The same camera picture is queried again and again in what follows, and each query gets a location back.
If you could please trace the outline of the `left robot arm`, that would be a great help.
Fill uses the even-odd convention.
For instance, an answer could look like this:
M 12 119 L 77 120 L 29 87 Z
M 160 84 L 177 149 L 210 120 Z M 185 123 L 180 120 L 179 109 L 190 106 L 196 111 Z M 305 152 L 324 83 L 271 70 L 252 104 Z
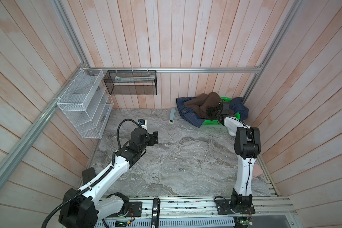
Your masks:
M 157 131 L 150 134 L 143 127 L 135 128 L 131 139 L 113 154 L 112 162 L 104 170 L 78 190 L 66 192 L 62 204 L 55 210 L 59 213 L 59 223 L 66 228 L 93 228 L 110 215 L 129 215 L 127 196 L 116 192 L 106 199 L 102 197 L 146 153 L 147 146 L 158 142 Z

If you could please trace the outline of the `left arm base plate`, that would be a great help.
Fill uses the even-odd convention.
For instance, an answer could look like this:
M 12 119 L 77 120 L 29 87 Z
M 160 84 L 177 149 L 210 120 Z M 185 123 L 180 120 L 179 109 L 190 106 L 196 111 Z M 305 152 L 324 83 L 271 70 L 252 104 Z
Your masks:
M 128 203 L 128 211 L 125 214 L 112 214 L 107 218 L 116 218 L 116 219 L 124 219 L 124 218 L 131 218 L 133 215 L 134 217 L 141 217 L 142 215 L 142 207 L 143 203 L 141 201 L 130 201 Z

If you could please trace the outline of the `brown trousers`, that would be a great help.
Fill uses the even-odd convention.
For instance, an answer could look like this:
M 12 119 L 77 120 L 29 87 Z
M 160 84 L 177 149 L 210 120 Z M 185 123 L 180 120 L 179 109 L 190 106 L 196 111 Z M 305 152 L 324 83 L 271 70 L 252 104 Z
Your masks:
M 217 93 L 211 92 L 201 94 L 191 101 L 184 102 L 184 105 L 194 110 L 201 118 L 209 120 L 209 107 L 217 106 L 220 101 L 223 101 L 221 97 Z

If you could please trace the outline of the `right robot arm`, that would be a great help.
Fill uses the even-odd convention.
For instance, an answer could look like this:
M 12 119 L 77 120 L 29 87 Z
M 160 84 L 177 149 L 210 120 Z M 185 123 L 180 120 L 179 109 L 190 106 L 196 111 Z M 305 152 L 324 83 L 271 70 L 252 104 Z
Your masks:
M 229 104 L 226 101 L 220 101 L 209 111 L 212 120 L 218 120 L 227 128 L 229 135 L 235 137 L 234 151 L 238 159 L 238 171 L 230 199 L 230 209 L 235 214 L 251 212 L 252 174 L 256 159 L 261 153 L 259 129 L 230 116 Z

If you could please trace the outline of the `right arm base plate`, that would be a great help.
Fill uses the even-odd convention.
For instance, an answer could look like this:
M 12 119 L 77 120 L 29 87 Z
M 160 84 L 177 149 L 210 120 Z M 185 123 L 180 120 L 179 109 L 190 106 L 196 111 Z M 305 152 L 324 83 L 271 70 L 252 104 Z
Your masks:
M 217 198 L 214 200 L 214 202 L 216 204 L 217 212 L 219 215 L 251 215 L 256 213 L 253 205 L 233 205 L 231 200 L 226 200 L 224 198 Z

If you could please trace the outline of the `dark blue denim jeans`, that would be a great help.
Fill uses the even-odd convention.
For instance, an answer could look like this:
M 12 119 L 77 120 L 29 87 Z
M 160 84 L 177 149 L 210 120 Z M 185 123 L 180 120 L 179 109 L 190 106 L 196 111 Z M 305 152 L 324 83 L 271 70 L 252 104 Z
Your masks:
M 200 128 L 202 125 L 220 125 L 218 120 L 211 121 L 203 119 L 194 110 L 184 105 L 184 102 L 191 101 L 194 98 L 195 97 L 180 97 L 176 99 L 177 109 L 181 118 L 198 128 Z M 249 109 L 243 105 L 242 97 L 237 97 L 234 99 L 222 97 L 221 99 L 229 103 L 231 113 L 238 117 L 239 120 L 244 121 L 248 118 Z

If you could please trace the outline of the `aluminium front rail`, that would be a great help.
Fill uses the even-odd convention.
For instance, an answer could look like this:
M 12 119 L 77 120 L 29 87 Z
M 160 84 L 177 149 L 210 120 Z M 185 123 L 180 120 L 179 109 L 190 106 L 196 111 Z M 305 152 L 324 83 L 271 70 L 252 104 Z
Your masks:
M 212 218 L 212 217 L 248 217 L 296 215 L 289 197 L 269 196 L 253 197 L 254 209 L 241 214 L 226 212 L 229 202 L 216 203 L 214 197 L 160 197 L 160 218 Z

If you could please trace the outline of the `black rectangular pad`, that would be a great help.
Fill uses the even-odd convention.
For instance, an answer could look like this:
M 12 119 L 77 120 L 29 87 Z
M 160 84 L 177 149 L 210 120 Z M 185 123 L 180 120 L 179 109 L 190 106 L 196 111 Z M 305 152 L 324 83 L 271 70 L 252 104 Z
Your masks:
M 89 183 L 95 177 L 96 177 L 96 172 L 95 172 L 95 169 L 93 167 L 90 167 L 90 168 L 82 171 L 83 185 Z

